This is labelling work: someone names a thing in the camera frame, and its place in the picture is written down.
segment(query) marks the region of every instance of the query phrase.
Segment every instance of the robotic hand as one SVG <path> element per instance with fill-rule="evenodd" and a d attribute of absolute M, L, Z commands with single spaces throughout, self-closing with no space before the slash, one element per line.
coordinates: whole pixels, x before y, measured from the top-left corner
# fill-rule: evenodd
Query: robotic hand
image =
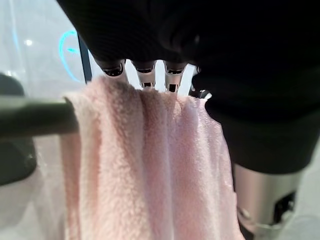
<path fill-rule="evenodd" d="M 316 2 L 58 3 L 107 74 L 123 74 L 118 59 L 130 59 L 152 87 L 153 61 L 165 60 L 166 88 L 176 92 L 185 67 L 177 63 L 201 69 L 192 85 L 212 95 L 205 108 L 228 145 L 240 230 L 246 240 L 276 238 L 319 138 Z"/>

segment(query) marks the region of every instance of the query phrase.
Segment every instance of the silver metal cylinder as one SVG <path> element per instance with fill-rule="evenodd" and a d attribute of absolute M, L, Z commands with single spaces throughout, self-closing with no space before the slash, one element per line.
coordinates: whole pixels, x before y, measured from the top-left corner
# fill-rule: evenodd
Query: silver metal cylinder
<path fill-rule="evenodd" d="M 155 63 L 156 61 L 148 61 L 148 62 L 132 61 L 132 64 L 136 69 L 141 87 L 154 88 L 156 86 Z"/>
<path fill-rule="evenodd" d="M 186 65 L 186 63 L 164 62 L 164 81 L 167 91 L 173 93 L 178 92 Z"/>
<path fill-rule="evenodd" d="M 255 240 L 278 237 L 293 215 L 303 171 L 265 174 L 234 165 L 238 220 Z"/>
<path fill-rule="evenodd" d="M 123 79 L 127 83 L 129 82 L 125 64 L 126 60 L 121 59 L 118 61 L 99 61 L 95 60 L 96 63 L 100 66 L 102 71 L 111 79 Z"/>

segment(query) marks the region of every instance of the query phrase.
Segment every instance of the black cable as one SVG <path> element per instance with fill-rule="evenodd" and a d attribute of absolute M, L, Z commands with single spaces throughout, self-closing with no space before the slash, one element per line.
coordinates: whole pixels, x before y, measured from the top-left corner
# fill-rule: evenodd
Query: black cable
<path fill-rule="evenodd" d="M 92 78 L 89 52 L 85 42 L 82 40 L 79 34 L 78 34 L 78 41 L 79 41 L 84 80 L 85 80 L 85 83 L 87 84 L 88 82 L 91 81 L 91 78 Z"/>

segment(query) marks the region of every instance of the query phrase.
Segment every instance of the pink towel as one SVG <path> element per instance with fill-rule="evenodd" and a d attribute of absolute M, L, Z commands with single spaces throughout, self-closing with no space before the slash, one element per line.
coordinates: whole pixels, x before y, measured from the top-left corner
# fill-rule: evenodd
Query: pink towel
<path fill-rule="evenodd" d="M 205 100 L 107 77 L 68 94 L 66 240 L 240 240 L 228 149 Z"/>

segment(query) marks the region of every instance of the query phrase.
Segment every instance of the horizontal rod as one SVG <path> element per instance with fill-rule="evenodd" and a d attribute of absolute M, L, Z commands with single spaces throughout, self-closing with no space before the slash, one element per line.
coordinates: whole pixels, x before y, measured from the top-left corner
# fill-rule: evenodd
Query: horizontal rod
<path fill-rule="evenodd" d="M 0 96 L 0 140 L 66 134 L 77 129 L 73 106 L 67 100 Z"/>

